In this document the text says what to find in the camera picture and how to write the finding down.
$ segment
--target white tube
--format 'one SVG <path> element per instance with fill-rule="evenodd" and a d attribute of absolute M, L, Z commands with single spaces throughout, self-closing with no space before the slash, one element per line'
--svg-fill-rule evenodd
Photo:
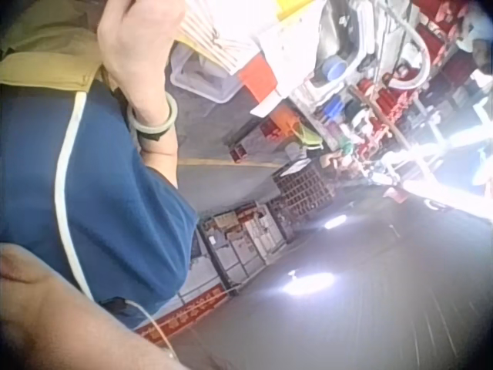
<path fill-rule="evenodd" d="M 59 160 L 56 164 L 55 175 L 55 213 L 56 221 L 59 227 L 60 239 L 62 240 L 63 249 L 69 260 L 70 269 L 74 275 L 75 281 L 81 291 L 93 301 L 91 289 L 87 284 L 86 276 L 75 251 L 72 235 L 70 234 L 69 218 L 67 216 L 67 204 L 65 199 L 65 183 L 67 178 L 67 169 L 69 168 L 70 156 L 75 144 L 75 138 L 79 131 L 80 121 L 86 105 L 87 94 L 77 92 L 75 95 L 74 109 L 67 126 L 65 139 L 63 140 L 62 149 L 60 150 Z"/>
<path fill-rule="evenodd" d="M 394 10 L 392 10 L 382 2 L 378 2 L 378 6 L 380 6 L 382 10 L 388 13 L 394 19 L 394 21 L 396 21 L 405 30 L 405 32 L 409 34 L 409 36 L 413 39 L 413 41 L 416 42 L 420 50 L 421 56 L 423 58 L 421 69 L 416 77 L 414 77 L 409 81 L 401 81 L 399 79 L 393 78 L 390 81 L 389 86 L 391 88 L 399 89 L 399 90 L 416 89 L 419 86 L 423 85 L 428 79 L 428 76 L 430 75 L 430 70 L 431 70 L 430 52 L 428 51 L 428 48 L 426 47 L 424 40 L 421 38 L 421 36 L 419 36 L 416 30 L 409 25 L 409 23 L 403 21 L 401 17 L 395 14 Z"/>

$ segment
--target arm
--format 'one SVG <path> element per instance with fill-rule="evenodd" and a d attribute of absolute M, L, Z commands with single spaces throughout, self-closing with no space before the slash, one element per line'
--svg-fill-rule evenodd
<path fill-rule="evenodd" d="M 102 59 L 143 125 L 168 118 L 165 76 L 169 51 L 185 14 L 183 1 L 108 0 L 98 27 Z M 140 140 L 144 164 L 177 186 L 174 127 L 159 141 Z"/>
<path fill-rule="evenodd" d="M 22 247 L 0 244 L 0 285 L 0 334 L 21 368 L 186 370 Z"/>

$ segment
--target green item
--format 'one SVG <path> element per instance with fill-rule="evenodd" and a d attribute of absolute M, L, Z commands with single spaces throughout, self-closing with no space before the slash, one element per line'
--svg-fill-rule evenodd
<path fill-rule="evenodd" d="M 300 123 L 294 134 L 300 139 L 301 143 L 309 148 L 319 148 L 323 145 L 324 139 L 318 133 Z"/>
<path fill-rule="evenodd" d="M 345 140 L 341 144 L 342 156 L 350 156 L 354 152 L 354 144 L 350 140 Z"/>

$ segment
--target metal pole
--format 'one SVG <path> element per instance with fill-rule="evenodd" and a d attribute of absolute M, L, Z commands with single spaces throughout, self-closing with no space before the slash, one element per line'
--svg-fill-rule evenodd
<path fill-rule="evenodd" d="M 428 111 L 426 110 L 426 108 L 424 108 L 423 103 L 419 100 L 419 98 L 416 98 L 413 101 L 413 103 L 419 109 L 420 113 L 423 114 L 426 117 L 426 123 L 430 126 L 431 132 L 433 133 L 433 136 L 435 137 L 435 139 L 438 141 L 438 143 L 440 145 L 444 145 L 445 144 L 445 138 L 441 134 L 441 132 L 438 129 L 437 125 L 435 125 L 434 123 L 430 122 L 430 120 L 428 119 L 430 115 L 429 115 Z"/>
<path fill-rule="evenodd" d="M 219 278 L 221 279 L 221 282 L 224 285 L 224 288 L 228 291 L 229 289 L 234 288 L 233 284 L 231 283 L 230 277 L 228 276 L 228 273 L 226 270 L 224 270 L 223 264 L 221 263 L 219 257 L 217 257 L 216 250 L 214 247 L 211 245 L 209 242 L 209 239 L 206 237 L 202 227 L 199 225 L 197 227 L 197 230 L 199 231 L 199 235 L 202 237 L 203 243 L 206 246 L 207 253 L 209 254 L 210 261 L 212 262 L 214 268 L 217 271 L 217 274 L 219 275 Z M 236 291 L 231 291 L 231 295 L 237 295 Z"/>

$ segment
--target plastic bin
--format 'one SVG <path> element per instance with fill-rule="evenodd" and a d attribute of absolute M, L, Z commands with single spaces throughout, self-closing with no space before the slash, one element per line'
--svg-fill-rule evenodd
<path fill-rule="evenodd" d="M 215 103 L 225 103 L 240 91 L 243 84 L 235 75 L 205 59 L 191 48 L 179 44 L 170 58 L 170 80 L 174 86 L 200 95 Z"/>

